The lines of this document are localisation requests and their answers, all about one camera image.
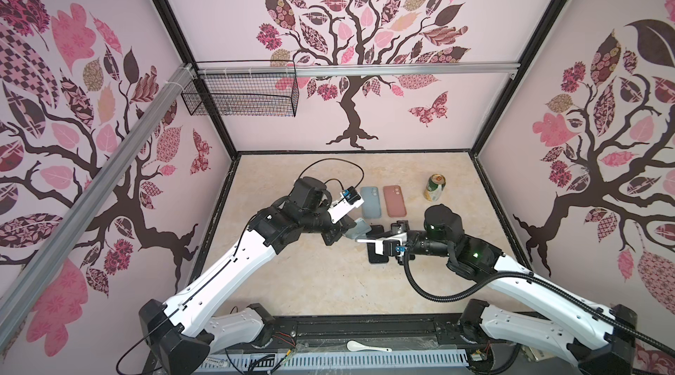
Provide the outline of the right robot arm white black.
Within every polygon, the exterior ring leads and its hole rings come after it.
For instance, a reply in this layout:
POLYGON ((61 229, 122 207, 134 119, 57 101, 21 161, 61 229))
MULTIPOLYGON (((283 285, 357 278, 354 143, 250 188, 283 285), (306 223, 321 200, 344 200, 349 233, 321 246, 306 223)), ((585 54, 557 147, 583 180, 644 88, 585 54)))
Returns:
POLYGON ((462 218, 444 205, 425 211, 423 230, 405 220, 392 224, 374 252, 394 257, 413 290, 436 303, 466 299, 459 329, 479 343, 506 340, 548 352, 583 374, 631 374, 636 356, 636 314, 603 306, 529 271, 483 239, 467 234, 462 218), (411 272, 414 256, 443 257, 453 274, 472 282, 449 295, 424 290, 411 272))

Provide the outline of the light blue phone case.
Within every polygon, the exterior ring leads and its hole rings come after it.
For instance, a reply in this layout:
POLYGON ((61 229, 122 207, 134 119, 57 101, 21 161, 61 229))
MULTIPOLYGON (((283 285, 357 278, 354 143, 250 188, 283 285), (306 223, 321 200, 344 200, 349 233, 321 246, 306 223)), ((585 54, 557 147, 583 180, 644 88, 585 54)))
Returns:
POLYGON ((361 188, 360 195, 364 200, 364 204, 361 206, 363 218, 365 220, 381 218, 381 198, 378 188, 364 186, 361 188))

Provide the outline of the pale green phone case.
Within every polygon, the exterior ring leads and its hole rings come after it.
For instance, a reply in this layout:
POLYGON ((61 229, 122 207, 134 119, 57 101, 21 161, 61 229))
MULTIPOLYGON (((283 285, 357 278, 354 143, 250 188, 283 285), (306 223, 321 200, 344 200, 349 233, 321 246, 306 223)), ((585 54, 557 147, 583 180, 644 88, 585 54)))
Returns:
POLYGON ((362 218, 355 220, 355 226, 348 229, 344 237, 353 241, 366 239, 367 234, 372 230, 371 225, 362 218))

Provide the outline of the pink phone case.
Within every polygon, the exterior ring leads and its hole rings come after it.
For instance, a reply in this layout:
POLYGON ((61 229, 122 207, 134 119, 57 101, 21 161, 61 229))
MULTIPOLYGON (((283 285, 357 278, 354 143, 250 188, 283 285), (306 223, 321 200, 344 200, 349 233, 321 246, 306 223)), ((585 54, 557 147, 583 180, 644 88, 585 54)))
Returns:
POLYGON ((407 215, 407 209, 404 202, 404 194, 399 185, 387 185, 383 187, 383 196, 385 199, 388 217, 399 218, 407 215))

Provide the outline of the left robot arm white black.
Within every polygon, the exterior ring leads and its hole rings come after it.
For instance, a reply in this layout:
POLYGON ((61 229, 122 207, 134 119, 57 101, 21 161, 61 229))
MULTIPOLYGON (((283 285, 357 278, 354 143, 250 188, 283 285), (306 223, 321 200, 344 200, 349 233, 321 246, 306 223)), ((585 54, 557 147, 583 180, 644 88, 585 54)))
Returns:
POLYGON ((190 285, 164 302, 149 300, 139 317, 145 343, 167 374, 192 374, 206 358, 238 344, 262 348, 274 317, 260 304, 218 317, 216 311, 263 265, 302 234, 330 246, 356 226, 349 213, 364 203, 353 187, 333 199, 325 183, 304 176, 290 194, 259 210, 234 246, 190 285))

